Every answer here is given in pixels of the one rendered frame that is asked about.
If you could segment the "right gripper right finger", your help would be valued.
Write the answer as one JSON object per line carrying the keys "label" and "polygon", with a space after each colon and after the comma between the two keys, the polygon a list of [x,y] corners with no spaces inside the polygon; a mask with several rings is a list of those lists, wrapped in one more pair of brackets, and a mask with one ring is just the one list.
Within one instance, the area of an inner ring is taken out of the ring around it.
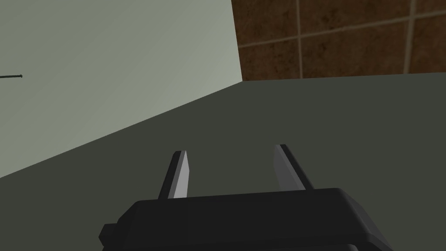
{"label": "right gripper right finger", "polygon": [[287,145],[274,146],[273,167],[278,180],[279,191],[314,189]]}

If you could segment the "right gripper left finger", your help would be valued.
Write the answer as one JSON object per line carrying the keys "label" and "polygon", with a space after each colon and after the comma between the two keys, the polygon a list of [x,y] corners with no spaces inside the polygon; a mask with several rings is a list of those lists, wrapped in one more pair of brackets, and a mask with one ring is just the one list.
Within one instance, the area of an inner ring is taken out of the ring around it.
{"label": "right gripper left finger", "polygon": [[188,182],[189,163],[187,153],[185,150],[175,151],[171,158],[158,199],[187,197]]}

